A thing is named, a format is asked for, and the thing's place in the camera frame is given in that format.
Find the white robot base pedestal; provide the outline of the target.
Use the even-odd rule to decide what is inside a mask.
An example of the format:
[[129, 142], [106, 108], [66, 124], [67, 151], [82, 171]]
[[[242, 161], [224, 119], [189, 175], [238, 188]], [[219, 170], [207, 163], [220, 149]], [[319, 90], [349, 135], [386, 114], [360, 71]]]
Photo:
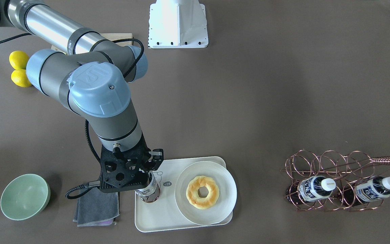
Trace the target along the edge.
[[150, 5], [149, 48], [206, 48], [205, 6], [198, 0], [157, 0]]

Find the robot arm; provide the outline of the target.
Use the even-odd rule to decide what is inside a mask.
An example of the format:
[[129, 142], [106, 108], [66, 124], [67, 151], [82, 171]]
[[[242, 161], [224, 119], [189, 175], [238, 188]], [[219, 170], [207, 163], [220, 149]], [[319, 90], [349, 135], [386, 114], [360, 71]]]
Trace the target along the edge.
[[0, 0], [0, 26], [59, 48], [33, 54], [26, 74], [41, 93], [85, 118], [102, 142], [99, 179], [77, 189], [146, 190], [164, 152], [147, 147], [128, 86], [147, 72], [143, 46], [119, 46], [41, 0]]

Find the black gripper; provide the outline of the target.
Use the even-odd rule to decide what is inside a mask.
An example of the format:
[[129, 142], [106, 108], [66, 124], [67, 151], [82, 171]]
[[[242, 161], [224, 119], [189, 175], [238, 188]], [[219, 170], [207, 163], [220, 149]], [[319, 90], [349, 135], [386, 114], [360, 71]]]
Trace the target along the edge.
[[149, 186], [153, 180], [152, 171], [157, 170], [164, 161], [164, 150], [151, 151], [144, 137], [131, 149], [123, 147], [107, 150], [102, 146], [99, 190], [114, 193], [126, 190], [139, 190]]

